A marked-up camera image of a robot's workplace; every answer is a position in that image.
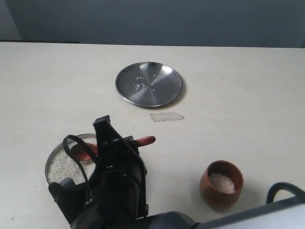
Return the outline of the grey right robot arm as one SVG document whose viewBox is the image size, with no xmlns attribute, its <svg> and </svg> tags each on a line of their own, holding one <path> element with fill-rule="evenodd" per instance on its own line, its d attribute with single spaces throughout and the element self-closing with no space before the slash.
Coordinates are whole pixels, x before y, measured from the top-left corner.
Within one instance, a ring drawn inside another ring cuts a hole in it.
<svg viewBox="0 0 305 229">
<path fill-rule="evenodd" d="M 94 121 L 93 134 L 68 135 L 45 164 L 45 180 L 54 202 L 72 229 L 302 229 L 305 191 L 293 184 L 273 184 L 265 203 L 252 209 L 234 205 L 254 195 L 242 194 L 244 178 L 225 160 L 212 162 L 191 191 L 186 205 L 176 191 L 177 178 L 161 199 L 161 212 L 149 213 L 147 188 L 157 190 L 147 175 L 140 148 L 154 136 L 122 137 L 109 116 Z"/>
</svg>

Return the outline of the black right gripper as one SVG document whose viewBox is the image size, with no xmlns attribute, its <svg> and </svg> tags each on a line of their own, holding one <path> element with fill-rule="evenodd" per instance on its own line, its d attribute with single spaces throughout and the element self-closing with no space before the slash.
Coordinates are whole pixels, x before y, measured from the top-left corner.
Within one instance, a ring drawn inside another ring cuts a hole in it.
<svg viewBox="0 0 305 229">
<path fill-rule="evenodd" d="M 148 216 L 147 170 L 138 147 L 121 137 L 110 116 L 93 123 L 98 154 L 93 174 L 76 185 L 72 178 L 49 184 L 49 192 L 71 226 L 126 226 Z"/>
</svg>

